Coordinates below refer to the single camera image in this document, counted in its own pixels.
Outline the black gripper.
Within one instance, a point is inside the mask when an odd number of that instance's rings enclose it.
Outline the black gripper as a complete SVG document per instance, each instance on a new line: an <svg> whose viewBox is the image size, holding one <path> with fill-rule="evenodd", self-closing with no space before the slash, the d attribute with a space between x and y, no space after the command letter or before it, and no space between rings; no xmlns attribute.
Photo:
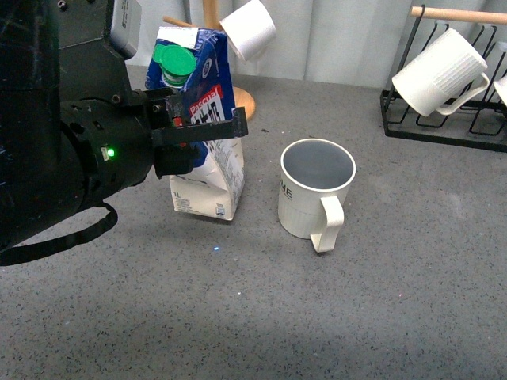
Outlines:
<svg viewBox="0 0 507 380"><path fill-rule="evenodd" d="M190 143L241 138L249 133L246 110L231 120L183 125L180 97L170 89L133 92L133 104L101 99L65 101L62 129L84 172L85 206L142 183L152 168L159 176L188 173L199 150Z"/></svg>

